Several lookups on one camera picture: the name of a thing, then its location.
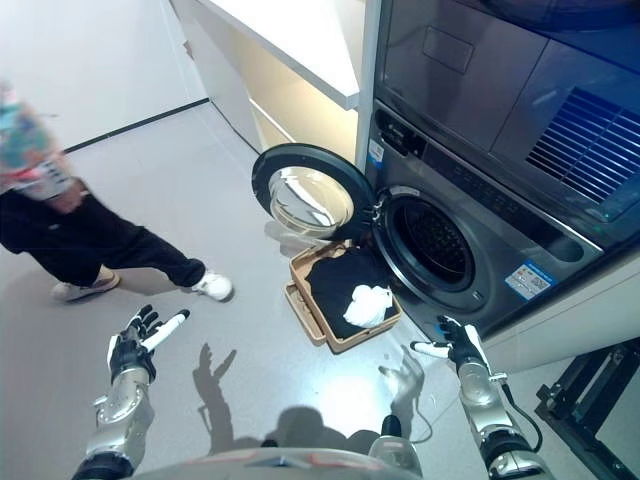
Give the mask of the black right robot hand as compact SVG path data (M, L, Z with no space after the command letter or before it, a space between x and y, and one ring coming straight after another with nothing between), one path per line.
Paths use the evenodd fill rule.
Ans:
M466 363L477 361L488 372L491 371L480 336L473 325L461 324L452 317L440 315L438 328L444 335L444 341L413 341L410 349L416 353L450 360L456 365L456 370Z

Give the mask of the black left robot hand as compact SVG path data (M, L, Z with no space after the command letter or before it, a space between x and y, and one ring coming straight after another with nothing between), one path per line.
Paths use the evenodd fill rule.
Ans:
M113 335L108 344L107 364L111 382L126 371L140 368L152 383L156 378L153 355L156 348L167 340L190 316L188 309L182 309L166 321L150 304L141 307L127 325Z

